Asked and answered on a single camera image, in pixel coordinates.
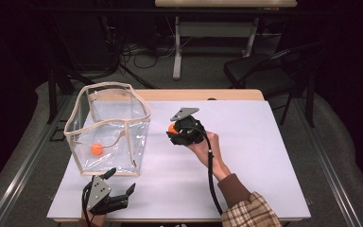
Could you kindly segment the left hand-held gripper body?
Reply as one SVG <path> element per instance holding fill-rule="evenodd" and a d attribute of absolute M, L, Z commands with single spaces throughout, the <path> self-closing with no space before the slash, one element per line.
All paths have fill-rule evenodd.
<path fill-rule="evenodd" d="M 82 212 L 86 215 L 106 215 L 113 211 L 125 209 L 129 205 L 129 197 L 125 194 L 111 197 L 112 189 L 102 179 L 102 175 L 94 175 L 84 187 L 81 197 Z"/>

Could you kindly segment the desk with white legs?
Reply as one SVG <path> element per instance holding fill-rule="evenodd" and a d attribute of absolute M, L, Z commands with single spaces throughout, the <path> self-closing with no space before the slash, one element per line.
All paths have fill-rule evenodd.
<path fill-rule="evenodd" d="M 155 6 L 164 9 L 269 9 L 295 8 L 297 0 L 155 0 Z M 182 45 L 181 37 L 227 37 L 247 38 L 243 56 L 251 53 L 258 28 L 258 17 L 243 19 L 241 22 L 227 22 L 222 19 L 187 19 L 175 17 L 175 58 L 173 79 L 181 78 Z"/>

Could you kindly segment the person's right hand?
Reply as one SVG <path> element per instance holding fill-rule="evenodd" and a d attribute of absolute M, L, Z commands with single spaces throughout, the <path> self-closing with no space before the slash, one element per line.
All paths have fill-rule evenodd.
<path fill-rule="evenodd" d="M 212 153 L 212 170 L 214 173 L 220 173 L 222 171 L 223 161 L 221 158 L 218 135 L 213 132 L 206 133 L 208 139 L 204 139 L 198 144 L 189 145 L 199 160 L 205 165 L 209 166 L 209 153 Z"/>

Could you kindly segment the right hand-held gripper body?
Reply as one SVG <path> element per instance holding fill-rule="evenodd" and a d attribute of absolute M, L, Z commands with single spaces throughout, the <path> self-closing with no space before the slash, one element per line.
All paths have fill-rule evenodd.
<path fill-rule="evenodd" d="M 175 130 L 181 137 L 181 145 L 189 146 L 198 144 L 204 140 L 205 129 L 193 114 L 199 108 L 180 108 L 171 118 L 171 123 L 175 123 Z"/>

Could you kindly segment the black chair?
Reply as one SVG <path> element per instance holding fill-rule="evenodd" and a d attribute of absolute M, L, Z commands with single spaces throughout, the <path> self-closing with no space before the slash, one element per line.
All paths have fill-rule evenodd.
<path fill-rule="evenodd" d="M 264 99 L 287 94 L 280 124 L 291 100 L 306 91 L 305 117 L 311 127 L 313 120 L 315 75 L 324 54 L 324 43 L 315 42 L 281 50 L 273 55 L 258 54 L 227 61 L 223 71 L 234 89 L 257 89 Z"/>

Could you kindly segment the person's left hand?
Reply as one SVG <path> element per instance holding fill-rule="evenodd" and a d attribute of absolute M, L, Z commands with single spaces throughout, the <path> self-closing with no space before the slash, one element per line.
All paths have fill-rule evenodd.
<path fill-rule="evenodd" d="M 103 227 L 106 222 L 106 215 L 93 215 L 87 212 L 88 217 L 85 217 L 84 212 L 81 212 L 81 219 L 78 221 L 78 227 L 89 227 L 87 220 L 91 221 L 92 227 Z"/>

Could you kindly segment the black metal stand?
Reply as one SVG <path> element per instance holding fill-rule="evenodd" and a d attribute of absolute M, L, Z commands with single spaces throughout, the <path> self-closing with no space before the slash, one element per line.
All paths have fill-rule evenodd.
<path fill-rule="evenodd" d="M 68 67 L 54 64 L 48 73 L 48 94 L 49 94 L 49 118 L 47 123 L 53 122 L 58 114 L 57 89 L 60 89 L 65 95 L 71 95 L 75 92 L 71 80 L 75 79 L 84 84 L 93 84 L 93 82 L 81 74 L 71 70 Z"/>

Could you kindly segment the clear plastic bag beige trim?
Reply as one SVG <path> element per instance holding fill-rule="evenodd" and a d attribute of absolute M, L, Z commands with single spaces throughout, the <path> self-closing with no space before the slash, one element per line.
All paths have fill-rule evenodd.
<path fill-rule="evenodd" d="M 118 175 L 140 173 L 150 121 L 148 104 L 131 85 L 102 82 L 83 87 L 64 127 L 64 135 L 82 175 L 116 167 Z M 99 155 L 91 146 L 100 143 Z"/>

